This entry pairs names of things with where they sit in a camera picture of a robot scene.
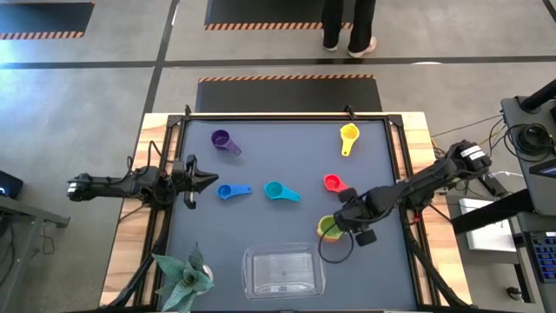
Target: person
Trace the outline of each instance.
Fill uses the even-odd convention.
[[[351,57],[363,57],[376,49],[376,37],[373,37],[373,17],[376,0],[356,0],[354,8],[354,27],[351,30],[347,52]],[[325,0],[322,8],[323,41],[326,51],[338,50],[340,40],[341,17],[344,0]]]

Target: white sneaker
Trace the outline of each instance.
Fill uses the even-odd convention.
[[[322,39],[324,39],[324,30],[322,31],[321,34],[322,34]],[[333,48],[327,48],[327,47],[325,47],[325,46],[322,46],[322,48],[323,48],[324,50],[328,51],[328,52],[334,52],[334,51],[338,50],[338,45],[336,44],[336,46],[333,47]]]
[[[351,57],[360,58],[360,57],[363,57],[363,55],[366,54],[366,53],[373,52],[375,49],[376,49],[376,37],[371,37],[371,42],[368,44],[368,47],[365,50],[363,50],[361,52],[357,52],[357,53],[349,51],[349,50],[347,52],[349,53],[349,55]]]

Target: potted plant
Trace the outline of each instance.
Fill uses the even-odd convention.
[[[168,297],[162,312],[189,312],[195,297],[207,292],[215,285],[212,271],[204,264],[204,258],[197,243],[186,263],[172,256],[153,254],[153,258],[169,282],[156,291],[157,294]]]

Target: hazard stripe tape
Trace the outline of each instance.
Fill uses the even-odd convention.
[[[342,23],[343,30],[350,30],[352,23]],[[322,30],[322,23],[209,23],[205,30]]]
[[[0,40],[29,40],[29,39],[74,39],[83,37],[81,31],[44,31],[23,33],[0,33]]]
[[[203,77],[199,83],[203,82],[230,82],[248,80],[307,80],[307,79],[349,79],[349,78],[373,78],[372,74],[352,74],[352,75],[274,75],[259,77]]]

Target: wooden table frame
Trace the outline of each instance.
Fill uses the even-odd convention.
[[[192,117],[213,118],[217,116],[225,116],[228,118],[237,117],[331,117],[349,119],[348,113],[190,113]],[[393,144],[393,151],[397,169],[395,173],[398,178],[403,179],[413,172],[418,172],[434,162],[433,147],[428,133],[427,122],[422,112],[404,112],[404,113],[356,113],[358,117],[384,117],[388,120]],[[178,146],[181,140],[179,127],[182,119],[181,115],[175,114],[147,114],[142,123],[141,133],[136,147],[136,155],[134,168],[144,166],[146,164],[149,142],[154,141],[159,147],[168,145],[168,160],[172,160],[176,155],[176,151],[181,151],[182,147]],[[160,162],[160,157],[153,153],[151,156],[151,164]],[[167,172],[171,170],[171,163],[164,165]],[[443,213],[448,214],[446,200],[443,196],[436,196],[434,205]],[[121,216],[127,214],[133,209],[140,206],[135,200],[125,200],[122,205]],[[116,230],[116,237],[112,249],[112,255],[109,261],[107,276],[105,278],[103,293],[101,296],[101,305],[111,302],[121,289],[127,284],[133,273],[138,268],[142,258],[148,247],[155,240],[155,236],[146,236],[148,234],[157,234],[161,228],[161,218],[163,212],[154,212],[145,208],[139,210],[133,216],[126,218]],[[426,238],[425,251],[428,252],[435,268],[440,272],[448,285],[454,292],[467,303],[471,302],[467,280],[461,264],[460,253],[455,240],[452,226],[449,222],[437,215],[433,210],[425,210],[423,212],[421,227],[414,226],[412,228],[415,238]],[[418,297],[423,304],[446,304],[446,300],[438,295],[438,292],[430,288],[430,281],[427,279],[419,261],[414,258],[414,269],[420,290]],[[145,280],[144,286],[140,289],[142,299],[133,298],[133,304],[144,304],[152,301],[149,295],[152,295],[153,282],[159,281],[160,273],[155,270],[155,265],[151,266]]]

